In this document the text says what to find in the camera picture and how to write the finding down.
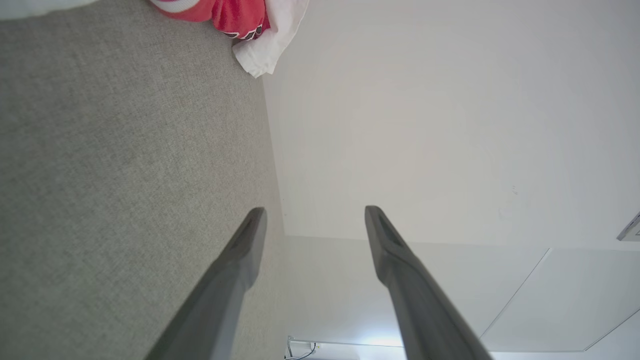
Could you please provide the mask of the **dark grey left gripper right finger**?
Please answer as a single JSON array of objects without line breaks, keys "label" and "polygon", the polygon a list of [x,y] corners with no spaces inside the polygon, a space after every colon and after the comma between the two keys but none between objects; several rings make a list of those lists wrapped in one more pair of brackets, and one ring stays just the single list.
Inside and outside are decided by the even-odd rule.
[{"label": "dark grey left gripper right finger", "polygon": [[490,354],[380,207],[365,207],[378,280],[387,288],[409,360],[489,360]]}]

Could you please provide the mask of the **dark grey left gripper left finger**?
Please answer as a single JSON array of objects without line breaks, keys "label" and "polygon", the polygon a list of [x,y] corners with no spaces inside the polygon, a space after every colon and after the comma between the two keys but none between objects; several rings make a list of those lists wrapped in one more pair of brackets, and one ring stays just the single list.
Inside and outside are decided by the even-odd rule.
[{"label": "dark grey left gripper left finger", "polygon": [[251,209],[147,355],[149,360],[228,360],[243,297],[256,282],[266,209]]}]

